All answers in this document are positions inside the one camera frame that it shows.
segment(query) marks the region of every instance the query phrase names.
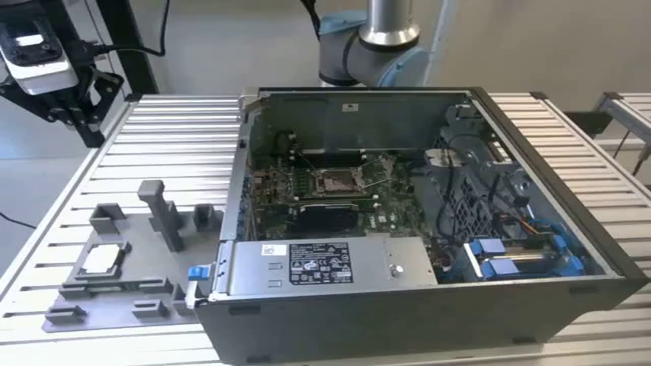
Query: gray post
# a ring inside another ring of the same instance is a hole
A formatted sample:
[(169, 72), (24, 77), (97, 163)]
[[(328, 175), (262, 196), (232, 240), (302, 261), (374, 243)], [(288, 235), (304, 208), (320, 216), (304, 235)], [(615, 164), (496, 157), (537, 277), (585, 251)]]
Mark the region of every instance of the gray post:
[(417, 42), (410, 0), (368, 0), (368, 18), (358, 37), (372, 45), (394, 47)]
[(184, 249), (182, 239), (177, 232), (177, 212), (170, 210), (162, 198), (162, 191), (165, 185), (162, 181), (146, 180), (142, 181), (138, 188), (138, 198), (149, 206), (152, 211), (154, 231), (160, 231), (162, 240), (166, 243), (170, 252), (180, 252)]

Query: barcode sticker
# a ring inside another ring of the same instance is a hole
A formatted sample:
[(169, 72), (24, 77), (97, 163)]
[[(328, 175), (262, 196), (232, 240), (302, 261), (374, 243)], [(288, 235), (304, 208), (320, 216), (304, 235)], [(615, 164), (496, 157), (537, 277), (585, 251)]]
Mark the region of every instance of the barcode sticker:
[(285, 244), (262, 244), (261, 255), (286, 255)]

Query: screw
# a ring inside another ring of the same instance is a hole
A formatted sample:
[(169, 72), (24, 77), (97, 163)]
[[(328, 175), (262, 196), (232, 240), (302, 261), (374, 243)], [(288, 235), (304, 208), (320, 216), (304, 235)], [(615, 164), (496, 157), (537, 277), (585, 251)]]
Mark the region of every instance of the screw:
[(404, 273), (404, 269), (401, 265), (390, 265), (389, 267), (390, 270), (390, 277), (397, 278), (400, 275)]

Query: white component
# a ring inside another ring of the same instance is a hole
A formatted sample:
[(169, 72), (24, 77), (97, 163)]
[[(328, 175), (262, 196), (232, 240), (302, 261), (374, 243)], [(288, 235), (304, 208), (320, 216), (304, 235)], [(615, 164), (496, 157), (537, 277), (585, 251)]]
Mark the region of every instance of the white component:
[(428, 149), (425, 150), (425, 160), (433, 166), (448, 167), (462, 165), (460, 157), (452, 149)]
[(261, 255), (286, 255), (285, 244), (262, 244)]
[(16, 40), (16, 43), (18, 44), (18, 46), (25, 47), (25, 46), (32, 46), (32, 45), (42, 42), (42, 36), (40, 34), (33, 34), (30, 36), (16, 37), (14, 40)]
[(85, 257), (84, 265), (81, 268), (85, 273), (105, 273), (114, 265), (117, 254), (120, 253), (120, 247), (117, 244), (105, 244), (96, 246), (90, 249), (88, 256)]
[(344, 103), (341, 105), (341, 112), (356, 112), (356, 111), (358, 111), (357, 103)]

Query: aluminum extrusion table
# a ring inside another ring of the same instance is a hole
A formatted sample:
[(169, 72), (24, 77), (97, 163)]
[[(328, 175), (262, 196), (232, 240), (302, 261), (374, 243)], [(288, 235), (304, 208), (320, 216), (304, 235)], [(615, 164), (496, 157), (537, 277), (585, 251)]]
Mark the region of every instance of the aluminum extrusion table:
[[(559, 109), (531, 94), (492, 94), (528, 141), (651, 276), (651, 194)], [(78, 171), (0, 280), (0, 364), (220, 364), (200, 324), (44, 333), (90, 233), (97, 203), (146, 212), (145, 178), (165, 180), (178, 210), (224, 206), (238, 127), (234, 97), (145, 95), (108, 125), (108, 141)], [(651, 285), (613, 310), (584, 314), (544, 345), (400, 355), (300, 365), (576, 365), (651, 363)]]

